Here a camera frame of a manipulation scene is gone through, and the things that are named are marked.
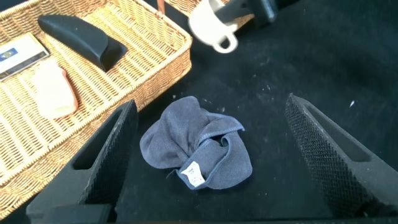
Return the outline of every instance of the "white label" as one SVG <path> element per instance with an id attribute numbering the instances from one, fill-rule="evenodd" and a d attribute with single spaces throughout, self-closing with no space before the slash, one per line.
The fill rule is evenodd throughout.
<path id="1" fill-rule="evenodd" d="M 189 182 L 194 187 L 198 187 L 205 182 L 204 178 L 201 176 L 199 164 L 195 161 L 181 173 L 187 175 Z"/>

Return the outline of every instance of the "gray cloth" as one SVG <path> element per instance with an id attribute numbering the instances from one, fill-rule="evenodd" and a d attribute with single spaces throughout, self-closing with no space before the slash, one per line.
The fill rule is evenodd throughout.
<path id="1" fill-rule="evenodd" d="M 141 138 L 140 148 L 146 162 L 155 168 L 180 167 L 178 176 L 192 190 L 225 189 L 252 173 L 238 130 L 244 128 L 235 118 L 207 112 L 195 97 L 188 96 L 164 110 Z M 197 177 L 197 182 L 186 174 L 195 163 L 201 176 L 194 169 L 190 177 Z"/>

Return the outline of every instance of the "black clamp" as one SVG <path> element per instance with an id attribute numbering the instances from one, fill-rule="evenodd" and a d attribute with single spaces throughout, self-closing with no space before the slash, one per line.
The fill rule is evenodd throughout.
<path id="1" fill-rule="evenodd" d="M 275 0 L 231 0 L 224 7 L 217 10 L 215 14 L 223 23 L 254 14 L 257 24 L 264 26 L 276 20 L 278 5 Z"/>

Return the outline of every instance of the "white mug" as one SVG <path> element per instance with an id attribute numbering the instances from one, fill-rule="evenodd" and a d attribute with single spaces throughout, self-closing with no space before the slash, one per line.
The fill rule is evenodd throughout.
<path id="1" fill-rule="evenodd" d="M 238 29 L 236 22 L 222 23 L 215 11 L 223 7 L 221 0 L 201 0 L 192 11 L 188 24 L 195 35 L 203 43 L 213 46 L 213 48 L 223 54 L 232 52 L 238 46 L 234 32 Z M 229 46 L 225 49 L 221 43 L 229 40 Z"/>

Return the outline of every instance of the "black surface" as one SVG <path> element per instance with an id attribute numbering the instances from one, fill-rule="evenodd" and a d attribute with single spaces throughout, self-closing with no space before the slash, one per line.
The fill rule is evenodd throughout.
<path id="1" fill-rule="evenodd" d="M 301 0 L 281 10 L 273 25 L 240 35 L 231 54 L 195 40 L 192 70 L 140 112 L 139 134 L 173 100 L 193 95 L 202 107 L 234 116 L 246 128 L 240 135 L 253 175 L 233 189 L 191 191 L 174 175 L 166 179 L 169 170 L 152 168 L 136 150 L 118 219 L 330 217 L 284 117 L 291 92 L 397 170 L 397 10 L 392 0 Z M 170 7 L 166 13 L 187 29 L 183 15 Z M 5 223 L 21 218 L 21 209 Z"/>

